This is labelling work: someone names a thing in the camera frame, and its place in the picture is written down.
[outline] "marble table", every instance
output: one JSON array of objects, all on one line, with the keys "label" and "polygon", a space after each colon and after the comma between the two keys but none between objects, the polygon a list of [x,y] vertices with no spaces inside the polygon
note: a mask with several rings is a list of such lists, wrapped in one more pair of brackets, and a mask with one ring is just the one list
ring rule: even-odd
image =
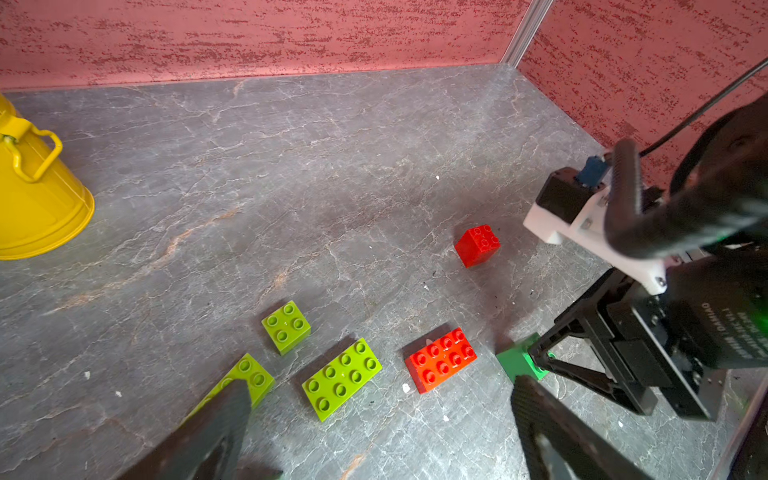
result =
[{"label": "marble table", "polygon": [[[276,387],[239,478],[528,477],[494,353],[607,266],[522,226],[550,171],[602,148],[514,69],[8,97],[58,133],[96,213],[64,247],[0,264],[0,477],[116,477],[244,353]],[[467,270],[452,244],[484,223],[502,248]],[[313,332],[280,356],[260,321],[287,300]],[[455,326],[477,361],[419,395],[404,355]],[[321,423],[300,383],[360,337],[384,369]],[[756,375],[729,378],[718,423],[543,383],[654,477],[706,478]]]}]

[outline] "red lego brick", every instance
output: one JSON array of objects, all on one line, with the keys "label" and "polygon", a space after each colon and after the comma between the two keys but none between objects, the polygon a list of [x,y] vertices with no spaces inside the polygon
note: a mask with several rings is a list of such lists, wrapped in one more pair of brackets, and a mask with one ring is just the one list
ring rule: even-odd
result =
[{"label": "red lego brick", "polygon": [[477,359],[462,329],[456,329],[406,359],[419,393],[427,393]]},{"label": "red lego brick", "polygon": [[470,228],[456,244],[456,253],[469,268],[491,258],[501,246],[490,225]]}]

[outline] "yellow bucket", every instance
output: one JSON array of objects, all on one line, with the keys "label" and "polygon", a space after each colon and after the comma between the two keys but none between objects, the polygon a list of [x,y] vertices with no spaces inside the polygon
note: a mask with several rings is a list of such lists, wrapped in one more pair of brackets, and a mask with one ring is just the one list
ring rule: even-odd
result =
[{"label": "yellow bucket", "polygon": [[17,117],[0,95],[0,260],[49,252],[91,221],[93,195],[58,159],[61,149],[56,134]]}]

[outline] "red textured wall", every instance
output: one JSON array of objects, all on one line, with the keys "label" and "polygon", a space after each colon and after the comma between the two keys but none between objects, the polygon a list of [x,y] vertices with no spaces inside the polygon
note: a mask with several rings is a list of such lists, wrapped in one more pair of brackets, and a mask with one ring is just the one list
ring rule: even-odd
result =
[{"label": "red textured wall", "polygon": [[[649,145],[768,56],[766,0],[556,0],[519,70],[606,147]],[[648,180],[674,168],[720,115],[768,90],[743,85],[644,162]]]},{"label": "red textured wall", "polygon": [[529,0],[0,0],[0,88],[493,63]]}]

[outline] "lime green lego brick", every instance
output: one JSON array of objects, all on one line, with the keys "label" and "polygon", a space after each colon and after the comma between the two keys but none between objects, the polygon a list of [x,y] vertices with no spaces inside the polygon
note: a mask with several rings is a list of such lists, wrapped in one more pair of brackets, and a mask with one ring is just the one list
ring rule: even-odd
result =
[{"label": "lime green lego brick", "polygon": [[541,380],[549,373],[548,370],[538,368],[531,356],[528,355],[528,348],[536,343],[539,338],[539,334],[534,333],[518,345],[496,356],[496,359],[501,363],[502,368],[512,382],[515,381],[518,375],[527,375]]},{"label": "lime green lego brick", "polygon": [[371,347],[360,339],[301,386],[320,421],[325,422],[381,369]]},{"label": "lime green lego brick", "polygon": [[208,392],[208,395],[192,409],[187,419],[203,408],[214,396],[230,384],[232,380],[245,380],[248,382],[248,393],[250,394],[250,408],[255,409],[264,399],[264,396],[272,389],[275,379],[249,354],[243,355],[237,364],[219,380],[214,389]]},{"label": "lime green lego brick", "polygon": [[293,301],[261,321],[280,355],[285,355],[299,342],[312,333],[312,326],[306,321],[299,307]]}]

